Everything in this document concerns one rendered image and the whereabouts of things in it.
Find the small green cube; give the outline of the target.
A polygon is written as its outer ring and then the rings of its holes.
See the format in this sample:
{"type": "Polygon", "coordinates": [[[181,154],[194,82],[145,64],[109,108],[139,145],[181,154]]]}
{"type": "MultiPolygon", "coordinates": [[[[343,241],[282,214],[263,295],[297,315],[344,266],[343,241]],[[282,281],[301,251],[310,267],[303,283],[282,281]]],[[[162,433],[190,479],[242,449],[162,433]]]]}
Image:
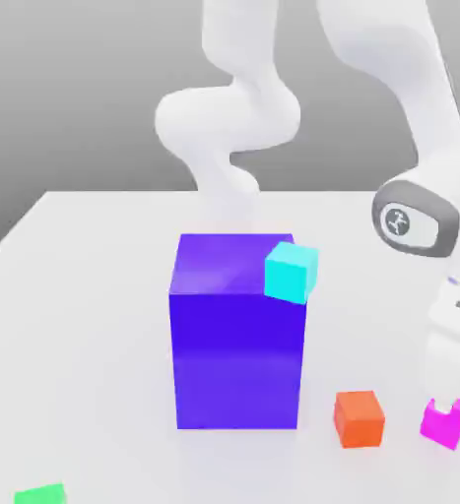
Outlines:
{"type": "Polygon", "coordinates": [[[14,504],[67,504],[62,483],[53,483],[41,487],[17,491],[14,504]]]}

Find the large purple box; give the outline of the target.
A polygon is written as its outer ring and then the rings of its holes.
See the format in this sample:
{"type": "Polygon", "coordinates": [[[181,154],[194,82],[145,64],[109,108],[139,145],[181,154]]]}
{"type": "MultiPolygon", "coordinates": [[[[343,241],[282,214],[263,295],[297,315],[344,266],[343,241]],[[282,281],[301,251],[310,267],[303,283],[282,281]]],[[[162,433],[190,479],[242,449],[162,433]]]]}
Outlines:
{"type": "Polygon", "coordinates": [[[180,429],[294,429],[306,308],[264,293],[289,234],[183,233],[168,293],[180,429]]]}

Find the small cyan cube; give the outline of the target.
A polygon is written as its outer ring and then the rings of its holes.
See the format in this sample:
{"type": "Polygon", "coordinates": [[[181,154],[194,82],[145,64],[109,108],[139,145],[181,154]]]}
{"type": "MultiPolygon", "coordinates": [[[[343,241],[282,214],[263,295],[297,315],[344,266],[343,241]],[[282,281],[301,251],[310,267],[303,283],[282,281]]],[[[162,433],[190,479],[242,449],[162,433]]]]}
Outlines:
{"type": "Polygon", "coordinates": [[[317,283],[319,251],[279,242],[265,259],[264,294],[305,305],[317,283]]]}

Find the small orange cube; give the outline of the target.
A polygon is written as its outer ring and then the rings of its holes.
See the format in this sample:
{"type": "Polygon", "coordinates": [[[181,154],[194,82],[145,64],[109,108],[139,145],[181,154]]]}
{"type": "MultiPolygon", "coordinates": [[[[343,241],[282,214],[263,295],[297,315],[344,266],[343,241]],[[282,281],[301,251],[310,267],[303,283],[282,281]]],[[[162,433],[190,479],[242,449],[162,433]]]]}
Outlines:
{"type": "Polygon", "coordinates": [[[343,448],[380,446],[385,415],[373,391],[338,392],[333,418],[343,448]]]}

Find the small magenta cube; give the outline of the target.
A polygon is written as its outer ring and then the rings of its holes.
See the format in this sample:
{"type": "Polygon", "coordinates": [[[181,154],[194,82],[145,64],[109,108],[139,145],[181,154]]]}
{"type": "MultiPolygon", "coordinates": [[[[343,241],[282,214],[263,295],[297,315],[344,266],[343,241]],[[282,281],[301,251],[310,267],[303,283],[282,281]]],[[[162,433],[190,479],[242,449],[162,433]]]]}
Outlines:
{"type": "Polygon", "coordinates": [[[424,411],[420,433],[443,447],[455,451],[460,442],[460,399],[449,413],[439,411],[435,400],[430,399],[424,411]]]}

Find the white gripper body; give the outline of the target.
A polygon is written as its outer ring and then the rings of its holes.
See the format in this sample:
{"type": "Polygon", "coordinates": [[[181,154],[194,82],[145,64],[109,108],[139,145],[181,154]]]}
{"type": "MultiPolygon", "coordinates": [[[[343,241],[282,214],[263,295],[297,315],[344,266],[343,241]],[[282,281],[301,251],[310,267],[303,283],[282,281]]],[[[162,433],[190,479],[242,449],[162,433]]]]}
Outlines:
{"type": "Polygon", "coordinates": [[[460,341],[460,288],[441,288],[428,317],[436,329],[460,341]]]}

